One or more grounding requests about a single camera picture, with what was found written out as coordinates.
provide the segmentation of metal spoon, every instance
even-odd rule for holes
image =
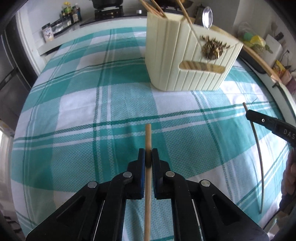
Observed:
[[[210,7],[205,7],[202,13],[202,24],[205,28],[210,29],[213,23],[213,12]]]

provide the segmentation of green and white checkered tablecloth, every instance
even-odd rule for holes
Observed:
[[[162,92],[146,70],[146,27],[96,32],[63,44],[32,88],[20,116],[11,184],[25,235],[87,182],[124,172],[152,145],[173,171],[210,180],[255,222],[278,204],[288,146],[256,125],[264,162],[242,106],[282,118],[258,77],[236,61],[217,91]],[[123,240],[142,240],[144,200],[127,201]],[[173,239],[169,200],[152,200],[151,240]]]

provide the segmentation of basket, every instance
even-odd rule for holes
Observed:
[[[151,83],[162,91],[217,90],[243,43],[211,29],[191,25],[182,15],[165,15],[167,18],[150,12],[147,15],[145,63]],[[226,46],[218,59],[209,60],[203,49],[208,40],[213,39]]]

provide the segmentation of hand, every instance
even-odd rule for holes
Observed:
[[[296,158],[296,153],[294,149],[289,152],[288,160],[286,164],[286,170],[283,174],[283,180],[281,182],[281,193],[283,195],[290,194],[292,195],[295,190],[295,181],[296,181],[296,163],[294,160]]]

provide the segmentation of gold decoration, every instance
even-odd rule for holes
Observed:
[[[216,38],[210,40],[209,36],[205,38],[202,35],[201,39],[206,41],[206,44],[202,47],[202,53],[208,60],[218,59],[222,55],[224,49],[230,48],[230,45],[226,47],[226,43],[223,45],[222,41],[217,41]]]

